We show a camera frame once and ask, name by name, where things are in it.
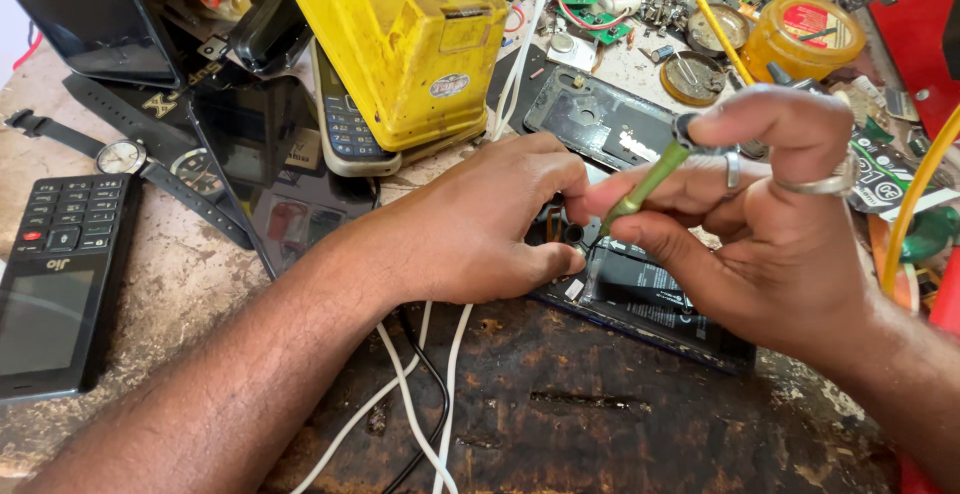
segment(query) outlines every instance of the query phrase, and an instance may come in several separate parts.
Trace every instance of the green screwdriver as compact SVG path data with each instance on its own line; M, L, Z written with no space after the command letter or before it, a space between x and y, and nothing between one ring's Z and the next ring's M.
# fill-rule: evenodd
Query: green screwdriver
M700 146L694 143L687 134L688 125L696 116L697 113L685 113L674 119L673 141L666 146L663 155L656 161L654 167L650 168L647 175L640 180L629 194L624 196L609 210L603 219L603 224L600 226L600 233L597 235L593 244L590 245L590 248L587 249L588 253L593 250L604 237L610 234L610 227L614 224L614 220L621 216L628 216L640 212L641 205L643 205L643 201L647 199L647 196L649 196L667 176L680 167L680 164L687 160L691 152L700 149Z

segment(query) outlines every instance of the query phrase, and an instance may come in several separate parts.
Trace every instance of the watch face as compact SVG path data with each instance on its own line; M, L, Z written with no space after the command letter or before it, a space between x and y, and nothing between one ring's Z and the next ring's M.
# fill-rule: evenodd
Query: watch face
M217 194L224 190L224 184L210 168L210 155L207 149L195 149L176 159L170 166L170 173L176 175L187 186L202 196Z
M97 155L100 173L136 173L147 161L147 151L132 141L117 141L103 147Z

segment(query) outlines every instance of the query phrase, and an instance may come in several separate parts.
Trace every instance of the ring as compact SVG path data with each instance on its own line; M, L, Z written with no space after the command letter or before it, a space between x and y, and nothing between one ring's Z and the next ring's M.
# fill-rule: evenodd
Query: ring
M733 190L740 185L740 155L730 151L723 157L726 158L726 189Z
M785 182L774 179L776 185L788 192L796 194L831 195L846 198L857 186L860 177L860 162L857 153L850 145L846 145L846 158L833 169L830 177L812 182Z

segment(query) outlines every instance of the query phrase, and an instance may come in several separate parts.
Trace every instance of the wooden work surface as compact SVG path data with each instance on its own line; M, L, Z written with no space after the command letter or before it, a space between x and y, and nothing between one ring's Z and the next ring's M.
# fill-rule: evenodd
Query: wooden work surface
M528 23L530 5L525 4ZM891 72L872 24L859 16L875 67ZM526 28L513 34L521 40ZM542 47L545 38L536 38ZM666 43L678 49L676 40ZM596 77L674 110L637 39L606 52ZM504 48L501 57L517 44ZM297 74L312 86L302 63ZM30 107L105 142L121 138L66 93L68 74L44 43L0 91L0 113ZM895 76L889 78L895 83ZM383 181L384 201L468 157L464 144ZM6 256L37 179L93 173L92 162L52 140L0 127L0 255ZM0 405L0 476L29 475L106 403L196 342L268 284L243 252L173 198L145 186L121 294L109 368L87 395ZM459 306L436 307L427 353L443 371ZM411 309L414 326L421 311ZM388 320L402 352L399 325ZM464 339L450 469L463 492L892 492L893 453L863 411L806 366L761 351L738 378L533 301L479 305ZM308 473L366 399L393 377L373 335L347 364L264 491L286 492ZM411 377L421 424L431 430L440 395L425 372ZM415 451L399 395L357 426L315 492L375 493ZM400 492L428 492L427 463Z

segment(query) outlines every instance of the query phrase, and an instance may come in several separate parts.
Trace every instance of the black watch strap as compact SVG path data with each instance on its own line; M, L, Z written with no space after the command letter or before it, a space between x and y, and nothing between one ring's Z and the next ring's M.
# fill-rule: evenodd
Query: black watch strap
M110 88L102 83L91 80L79 74L71 74L63 80L63 86L73 99L83 107L93 111L104 122L111 125L120 133L126 135L130 141L136 141L147 148L147 154L160 160L167 167L178 156L192 151L200 146L200 141L193 135L187 134L160 120L150 117L149 109L137 108L120 98ZM148 93L144 92L144 101ZM163 100L163 92L158 90L158 107L166 110L177 104Z
M149 162L147 167L143 168L140 177L156 184L161 190L173 196L175 200L202 216L204 220L210 223L210 226L226 235L226 238L236 243L240 248L253 250L254 244L250 241L245 230L240 228L230 217L223 214L217 208L217 205L210 203L204 196L201 196L193 188L178 179L176 175L167 171L163 164L156 161Z
M23 129L23 134L27 137L45 135L91 158L96 158L102 148L107 145L85 133L67 128L53 119L36 116L32 109L20 109L11 118L6 119L4 124L12 128Z

